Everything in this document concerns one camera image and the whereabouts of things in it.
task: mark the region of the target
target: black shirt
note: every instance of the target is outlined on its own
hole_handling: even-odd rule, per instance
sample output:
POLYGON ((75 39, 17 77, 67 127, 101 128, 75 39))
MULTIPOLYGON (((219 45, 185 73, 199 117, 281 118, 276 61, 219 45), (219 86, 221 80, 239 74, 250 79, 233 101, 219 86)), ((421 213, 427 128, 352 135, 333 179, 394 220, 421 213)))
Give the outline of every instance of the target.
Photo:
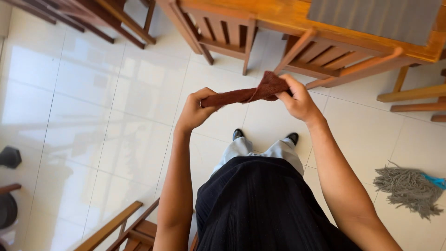
POLYGON ((284 159, 235 157, 198 190, 198 250, 360 250, 284 159))

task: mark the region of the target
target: gray placemat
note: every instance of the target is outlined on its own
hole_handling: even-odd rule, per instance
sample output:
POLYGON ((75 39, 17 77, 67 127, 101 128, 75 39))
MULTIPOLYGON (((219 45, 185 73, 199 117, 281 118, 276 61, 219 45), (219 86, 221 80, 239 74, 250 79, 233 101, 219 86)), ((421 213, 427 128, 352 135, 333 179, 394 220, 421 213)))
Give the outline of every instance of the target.
POLYGON ((442 0, 312 0, 307 18, 425 46, 442 0))

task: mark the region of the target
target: black shoe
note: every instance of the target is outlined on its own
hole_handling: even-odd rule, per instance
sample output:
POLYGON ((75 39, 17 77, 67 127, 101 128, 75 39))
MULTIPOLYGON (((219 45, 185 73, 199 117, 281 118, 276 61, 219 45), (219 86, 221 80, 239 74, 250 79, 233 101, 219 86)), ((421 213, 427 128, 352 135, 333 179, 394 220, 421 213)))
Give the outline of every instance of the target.
POLYGON ((299 140, 299 135, 297 133, 290 133, 285 138, 291 139, 291 141, 294 143, 294 145, 297 145, 297 141, 299 140))
POLYGON ((234 131, 234 134, 232 135, 232 141, 234 141, 234 140, 236 140, 236 139, 238 139, 238 138, 240 138, 240 137, 244 137, 244 135, 243 135, 242 130, 240 130, 240 129, 237 128, 237 129, 234 131))

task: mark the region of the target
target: pants leg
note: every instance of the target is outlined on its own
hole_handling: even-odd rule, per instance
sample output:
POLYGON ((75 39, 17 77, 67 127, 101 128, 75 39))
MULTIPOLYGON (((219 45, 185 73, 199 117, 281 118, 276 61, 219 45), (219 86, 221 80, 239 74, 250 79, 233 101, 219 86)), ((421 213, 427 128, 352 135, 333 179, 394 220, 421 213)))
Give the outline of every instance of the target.
POLYGON ((304 168, 299 156, 294 152, 294 147, 294 143, 289 138, 277 140, 261 156, 282 158, 288 161, 303 176, 304 168))
POLYGON ((252 152, 252 142, 245 137, 237 138, 236 140, 232 141, 226 148, 220 162, 212 171, 212 174, 219 170, 230 159, 238 156, 247 156, 250 152, 252 152))

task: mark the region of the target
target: person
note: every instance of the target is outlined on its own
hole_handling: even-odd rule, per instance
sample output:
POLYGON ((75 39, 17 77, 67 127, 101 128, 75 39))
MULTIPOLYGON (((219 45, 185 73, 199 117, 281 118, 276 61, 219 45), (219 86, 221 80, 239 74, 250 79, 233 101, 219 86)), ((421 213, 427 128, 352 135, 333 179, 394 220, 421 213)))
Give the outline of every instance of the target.
MULTIPOLYGON (((293 96, 277 94, 306 123, 322 192, 338 227, 330 223, 303 180, 296 133, 266 152, 252 152, 241 130, 209 180, 198 190, 198 250, 401 250, 336 144, 305 86, 282 75, 293 96)), ((201 108, 214 91, 188 96, 173 134, 172 154, 159 201, 154 251, 187 250, 193 213, 191 132, 220 107, 201 108)))

